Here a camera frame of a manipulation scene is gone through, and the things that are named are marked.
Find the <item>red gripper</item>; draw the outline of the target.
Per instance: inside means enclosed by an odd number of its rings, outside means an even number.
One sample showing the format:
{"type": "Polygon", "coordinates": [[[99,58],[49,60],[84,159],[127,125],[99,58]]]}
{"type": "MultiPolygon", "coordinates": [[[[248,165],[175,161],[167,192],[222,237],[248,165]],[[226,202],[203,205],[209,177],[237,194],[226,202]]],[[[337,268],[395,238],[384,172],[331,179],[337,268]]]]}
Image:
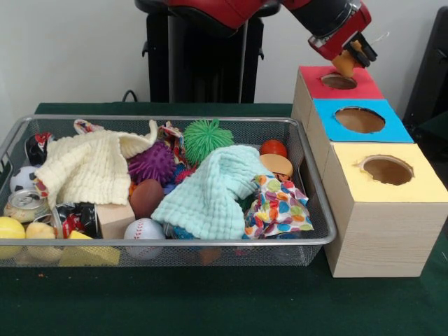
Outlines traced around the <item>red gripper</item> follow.
{"type": "Polygon", "coordinates": [[[377,53],[362,32],[371,21],[370,12],[362,1],[346,1],[324,30],[312,32],[308,43],[327,60],[333,61],[342,54],[353,67],[369,67],[377,60],[377,53]]]}

